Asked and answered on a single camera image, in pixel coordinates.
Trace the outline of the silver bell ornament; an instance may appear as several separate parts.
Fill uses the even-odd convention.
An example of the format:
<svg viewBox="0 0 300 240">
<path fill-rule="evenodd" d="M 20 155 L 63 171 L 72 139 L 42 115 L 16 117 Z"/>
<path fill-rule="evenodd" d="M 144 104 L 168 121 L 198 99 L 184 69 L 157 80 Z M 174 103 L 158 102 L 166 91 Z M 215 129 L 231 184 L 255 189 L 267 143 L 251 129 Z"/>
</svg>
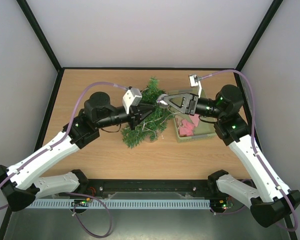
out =
<svg viewBox="0 0 300 240">
<path fill-rule="evenodd" d="M 161 94 L 157 100 L 156 100 L 156 103 L 157 105 L 162 108 L 162 109 L 166 109 L 169 107 L 169 105 L 164 101 L 164 98 L 167 96 L 167 94 Z"/>
</svg>

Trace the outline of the small green christmas tree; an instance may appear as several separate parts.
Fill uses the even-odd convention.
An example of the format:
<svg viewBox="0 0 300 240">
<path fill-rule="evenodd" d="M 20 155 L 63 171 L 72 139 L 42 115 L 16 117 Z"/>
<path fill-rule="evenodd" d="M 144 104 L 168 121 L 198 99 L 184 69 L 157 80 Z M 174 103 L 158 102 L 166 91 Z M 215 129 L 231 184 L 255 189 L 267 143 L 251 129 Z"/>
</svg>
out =
<svg viewBox="0 0 300 240">
<path fill-rule="evenodd" d="M 154 112 L 139 123 L 134 130 L 131 130 L 129 126 L 122 128 L 122 140 L 128 148 L 132 149 L 146 140 L 151 143 L 155 142 L 167 128 L 168 120 L 174 117 L 174 113 L 169 108 L 161 108 L 157 103 L 158 97 L 165 93 L 165 90 L 159 88 L 159 80 L 155 77 L 151 77 L 147 86 L 141 90 L 141 102 L 153 105 Z"/>
</svg>

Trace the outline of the clear led string lights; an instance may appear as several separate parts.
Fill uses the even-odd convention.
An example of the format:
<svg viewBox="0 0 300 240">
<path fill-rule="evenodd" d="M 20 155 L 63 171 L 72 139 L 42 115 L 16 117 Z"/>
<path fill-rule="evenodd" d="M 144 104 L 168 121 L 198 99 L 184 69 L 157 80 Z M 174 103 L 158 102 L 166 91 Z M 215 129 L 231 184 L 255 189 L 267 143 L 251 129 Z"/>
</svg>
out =
<svg viewBox="0 0 300 240">
<path fill-rule="evenodd" d="M 152 142 L 155 141 L 160 133 L 167 128 L 168 120 L 175 116 L 169 108 L 160 108 L 157 105 L 156 100 L 161 94 L 165 94 L 165 91 L 150 84 L 142 91 L 142 102 L 154 105 L 155 111 L 135 129 L 139 142 L 146 138 L 150 138 Z"/>
</svg>

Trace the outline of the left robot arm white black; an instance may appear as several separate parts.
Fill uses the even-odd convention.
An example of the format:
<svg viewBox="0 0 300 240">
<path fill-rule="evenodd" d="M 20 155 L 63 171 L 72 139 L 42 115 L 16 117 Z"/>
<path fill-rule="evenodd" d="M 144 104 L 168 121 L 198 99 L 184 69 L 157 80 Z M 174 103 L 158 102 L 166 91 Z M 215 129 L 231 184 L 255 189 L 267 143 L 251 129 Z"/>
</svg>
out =
<svg viewBox="0 0 300 240">
<path fill-rule="evenodd" d="M 107 93 L 93 93 L 84 102 L 78 116 L 50 142 L 19 163 L 10 167 L 0 165 L 0 189 L 9 208 L 17 212 L 36 199 L 59 193 L 83 194 L 89 180 L 79 169 L 50 177 L 42 177 L 42 174 L 96 140 L 100 129 L 127 123 L 134 130 L 155 111 L 151 104 L 127 103 L 131 99 L 132 95 L 128 92 L 123 97 L 123 105 L 114 107 Z"/>
</svg>

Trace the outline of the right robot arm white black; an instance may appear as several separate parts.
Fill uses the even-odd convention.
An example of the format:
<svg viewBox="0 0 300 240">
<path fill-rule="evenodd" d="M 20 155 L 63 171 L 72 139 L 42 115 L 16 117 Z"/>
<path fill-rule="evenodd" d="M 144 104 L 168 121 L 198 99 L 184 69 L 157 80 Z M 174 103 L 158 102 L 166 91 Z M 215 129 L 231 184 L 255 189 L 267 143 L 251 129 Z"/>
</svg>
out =
<svg viewBox="0 0 300 240">
<path fill-rule="evenodd" d="M 289 216 L 300 204 L 300 191 L 282 181 L 260 151 L 252 128 L 239 111 L 244 104 L 242 92 L 237 86 L 227 84 L 215 99 L 183 92 L 163 94 L 157 103 L 174 108 L 185 115 L 214 118 L 217 136 L 240 159 L 254 186 L 249 186 L 219 170 L 208 176 L 208 191 L 219 196 L 230 195 L 250 209 L 253 218 L 267 228 Z"/>
</svg>

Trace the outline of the pink paper ornament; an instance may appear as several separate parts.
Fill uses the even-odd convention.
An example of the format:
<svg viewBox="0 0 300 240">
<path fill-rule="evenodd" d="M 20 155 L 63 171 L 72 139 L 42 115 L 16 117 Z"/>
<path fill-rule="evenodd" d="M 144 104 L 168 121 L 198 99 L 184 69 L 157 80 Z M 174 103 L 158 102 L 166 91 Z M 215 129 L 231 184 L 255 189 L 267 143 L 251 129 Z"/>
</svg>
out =
<svg viewBox="0 0 300 240">
<path fill-rule="evenodd" d="M 194 135 L 195 125 L 192 122 L 183 119 L 178 128 L 180 137 L 191 137 Z"/>
</svg>

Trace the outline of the pink triangular paper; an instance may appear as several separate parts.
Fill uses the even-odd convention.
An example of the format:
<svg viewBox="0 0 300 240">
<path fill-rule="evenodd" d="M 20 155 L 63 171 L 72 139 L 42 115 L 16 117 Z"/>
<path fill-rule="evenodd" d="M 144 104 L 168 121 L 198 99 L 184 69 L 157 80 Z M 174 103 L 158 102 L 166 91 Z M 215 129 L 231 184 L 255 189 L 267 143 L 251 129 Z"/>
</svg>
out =
<svg viewBox="0 0 300 240">
<path fill-rule="evenodd" d="M 190 118 L 190 120 L 192 121 L 192 123 L 194 124 L 195 127 L 197 127 L 199 125 L 200 116 L 198 114 L 190 115 L 189 118 Z"/>
</svg>

